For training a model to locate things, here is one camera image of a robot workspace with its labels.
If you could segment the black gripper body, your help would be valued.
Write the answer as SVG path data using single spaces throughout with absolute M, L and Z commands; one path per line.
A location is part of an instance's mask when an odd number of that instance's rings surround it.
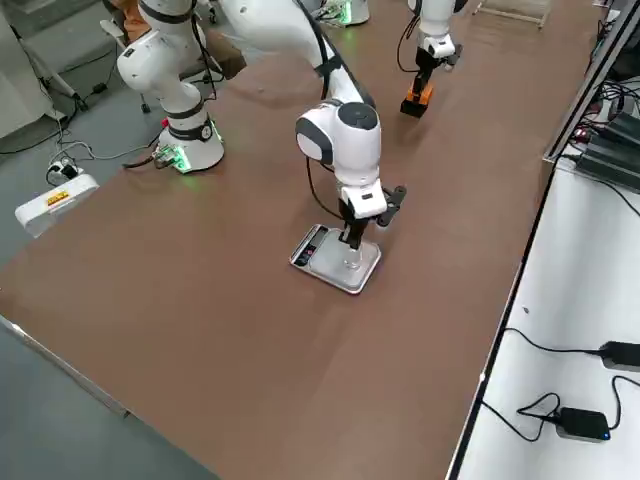
M 443 66 L 446 71 L 452 70 L 459 60 L 463 51 L 462 44 L 456 44 L 454 53 L 441 58 L 434 57 L 427 50 L 417 48 L 417 66 L 421 74 L 431 74 L 435 69 Z
M 406 188 L 397 186 L 389 190 L 382 185 L 340 188 L 339 215 L 346 225 L 367 226 L 373 222 L 379 228 L 391 225 L 406 197 Z

